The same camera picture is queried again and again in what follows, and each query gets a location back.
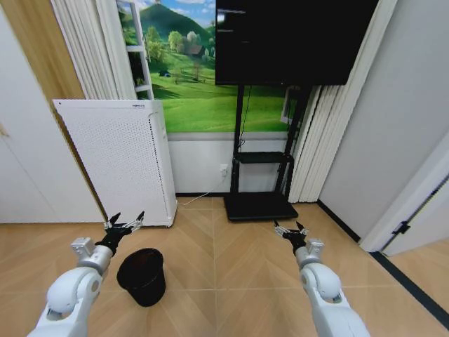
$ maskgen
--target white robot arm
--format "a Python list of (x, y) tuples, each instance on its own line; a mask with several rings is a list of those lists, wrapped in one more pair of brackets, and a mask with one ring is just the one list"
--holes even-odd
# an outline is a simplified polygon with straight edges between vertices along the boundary
[(78, 267), (59, 276), (47, 292), (47, 304), (28, 337), (87, 337), (91, 305), (100, 292), (111, 257), (121, 238), (139, 229), (142, 212), (130, 223), (116, 224), (120, 213), (105, 223), (106, 236), (95, 245), (90, 237), (72, 242)]
[(320, 337), (370, 337), (360, 316), (352, 310), (342, 290), (340, 278), (322, 264), (324, 244), (318, 239), (305, 242), (307, 230), (288, 230), (275, 221), (274, 230), (293, 245), (301, 282), (312, 306), (312, 317)]

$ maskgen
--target door frame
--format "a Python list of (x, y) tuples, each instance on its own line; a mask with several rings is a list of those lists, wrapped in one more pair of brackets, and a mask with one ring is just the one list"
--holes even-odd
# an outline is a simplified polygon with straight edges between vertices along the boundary
[(379, 251), (401, 221), (407, 219), (449, 171), (449, 130), (384, 215), (360, 242), (365, 251)]

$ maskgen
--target wastebasket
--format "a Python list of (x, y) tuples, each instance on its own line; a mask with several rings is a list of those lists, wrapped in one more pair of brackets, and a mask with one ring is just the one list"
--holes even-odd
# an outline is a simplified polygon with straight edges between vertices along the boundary
[(142, 307), (158, 303), (166, 290), (163, 256), (153, 248), (140, 249), (121, 264), (117, 281)]

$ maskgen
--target white curtain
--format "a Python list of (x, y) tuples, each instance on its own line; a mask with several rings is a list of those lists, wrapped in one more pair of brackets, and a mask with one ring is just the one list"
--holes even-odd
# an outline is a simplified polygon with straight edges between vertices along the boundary
[(116, 2), (51, 3), (86, 99), (136, 99)]
[(318, 200), (396, 2), (379, 0), (347, 84), (312, 91), (295, 148), (289, 202)]

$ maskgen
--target white door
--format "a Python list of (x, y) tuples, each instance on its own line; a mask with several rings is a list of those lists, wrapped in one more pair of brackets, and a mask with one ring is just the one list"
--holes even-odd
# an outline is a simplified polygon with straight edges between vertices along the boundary
[(409, 222), (410, 229), (399, 234), (384, 253), (392, 256), (425, 244), (449, 238), (449, 183), (444, 184)]
[(55, 212), (0, 137), (0, 223), (49, 223)]
[[(26, 171), (28, 179), (31, 179), (54, 210), (57, 218), (52, 221), (103, 221), (1, 7), (0, 45), (0, 123), (9, 134), (8, 137), (3, 137), (3, 142)], [(4, 159), (1, 158), (0, 166), (3, 165)], [(21, 182), (22, 176), (22, 172), (16, 173), (9, 166), (7, 171), (2, 171), (2, 200), (11, 197), (16, 188), (23, 191), (26, 183)], [(39, 212), (36, 213), (29, 221), (43, 221), (40, 215)], [(20, 219), (23, 217), (11, 219), (11, 222), (23, 221)]]

